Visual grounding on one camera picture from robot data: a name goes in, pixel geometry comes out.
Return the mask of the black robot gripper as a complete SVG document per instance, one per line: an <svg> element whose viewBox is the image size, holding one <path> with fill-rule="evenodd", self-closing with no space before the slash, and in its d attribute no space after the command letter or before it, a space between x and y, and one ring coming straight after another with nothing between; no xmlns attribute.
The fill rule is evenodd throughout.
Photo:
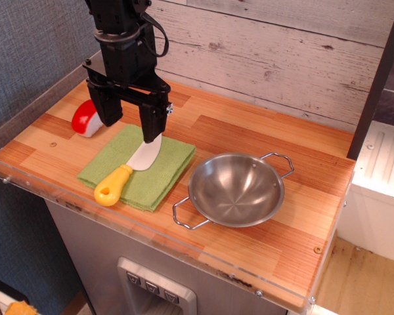
<svg viewBox="0 0 394 315"><path fill-rule="evenodd" d="M94 31L101 57L84 63L87 87L101 122L110 127L122 116L121 101L139 105L143 139L165 131L170 87L155 72L169 40L158 23L98 23Z"/></svg>

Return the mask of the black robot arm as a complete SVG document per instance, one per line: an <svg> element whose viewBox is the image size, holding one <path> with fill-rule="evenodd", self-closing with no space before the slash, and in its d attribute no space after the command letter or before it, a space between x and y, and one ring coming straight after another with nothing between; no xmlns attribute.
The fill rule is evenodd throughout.
<svg viewBox="0 0 394 315"><path fill-rule="evenodd" d="M83 63L89 94L100 120L107 127L123 115L121 102L139 108L143 138L153 142L165 131L171 87L156 74L154 31L162 26L146 13L151 1L87 1L95 22L94 37L100 55Z"/></svg>

